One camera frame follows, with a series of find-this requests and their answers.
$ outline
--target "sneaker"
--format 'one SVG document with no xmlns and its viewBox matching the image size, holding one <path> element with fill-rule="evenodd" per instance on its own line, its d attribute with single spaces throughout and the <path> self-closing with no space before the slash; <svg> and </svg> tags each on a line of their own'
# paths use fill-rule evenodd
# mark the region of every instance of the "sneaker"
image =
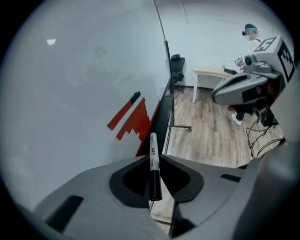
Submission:
<svg viewBox="0 0 300 240">
<path fill-rule="evenodd" d="M 236 119 L 236 114 L 231 114 L 231 118 L 235 121 L 237 125 L 242 125 L 242 121 Z"/>
</svg>

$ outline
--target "white desk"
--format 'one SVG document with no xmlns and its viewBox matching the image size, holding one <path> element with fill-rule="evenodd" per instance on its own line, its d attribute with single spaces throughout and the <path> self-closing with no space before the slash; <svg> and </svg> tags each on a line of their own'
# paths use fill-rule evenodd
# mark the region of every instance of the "white desk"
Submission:
<svg viewBox="0 0 300 240">
<path fill-rule="evenodd" d="M 224 78 L 232 76 L 231 74 L 224 72 L 224 70 L 220 67 L 200 67 L 195 69 L 194 72 L 197 74 L 197 77 L 194 84 L 193 103 L 196 102 L 196 94 L 198 88 L 198 75 L 221 77 L 222 80 Z"/>
</svg>

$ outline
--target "black marker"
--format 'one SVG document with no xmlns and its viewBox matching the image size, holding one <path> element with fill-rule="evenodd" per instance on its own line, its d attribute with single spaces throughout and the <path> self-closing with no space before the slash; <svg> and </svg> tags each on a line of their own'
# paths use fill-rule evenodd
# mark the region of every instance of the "black marker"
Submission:
<svg viewBox="0 0 300 240">
<path fill-rule="evenodd" d="M 158 158 L 158 141 L 156 134 L 150 134 L 150 201 L 159 201 L 163 199 L 160 185 L 159 158 Z"/>
</svg>

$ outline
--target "table leg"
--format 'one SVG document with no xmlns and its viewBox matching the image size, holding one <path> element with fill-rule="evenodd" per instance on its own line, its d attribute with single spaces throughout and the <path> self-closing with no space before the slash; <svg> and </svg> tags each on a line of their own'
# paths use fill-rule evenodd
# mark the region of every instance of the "table leg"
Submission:
<svg viewBox="0 0 300 240">
<path fill-rule="evenodd" d="M 197 88 L 198 88 L 198 75 L 196 76 L 196 81 L 195 81 L 195 85 L 194 85 L 193 103 L 196 102 Z"/>
</svg>

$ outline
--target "office chair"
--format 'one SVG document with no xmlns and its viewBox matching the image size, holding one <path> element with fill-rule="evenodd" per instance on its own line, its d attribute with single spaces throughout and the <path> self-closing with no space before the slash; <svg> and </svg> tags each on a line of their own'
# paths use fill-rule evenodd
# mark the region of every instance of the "office chair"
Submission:
<svg viewBox="0 0 300 240">
<path fill-rule="evenodd" d="M 183 93 L 183 87 L 178 83 L 184 78 L 182 69 L 185 62 L 185 58 L 181 58 L 179 54 L 173 55 L 171 57 L 171 66 L 172 66 L 172 79 L 174 88 L 179 88 L 181 93 Z"/>
</svg>

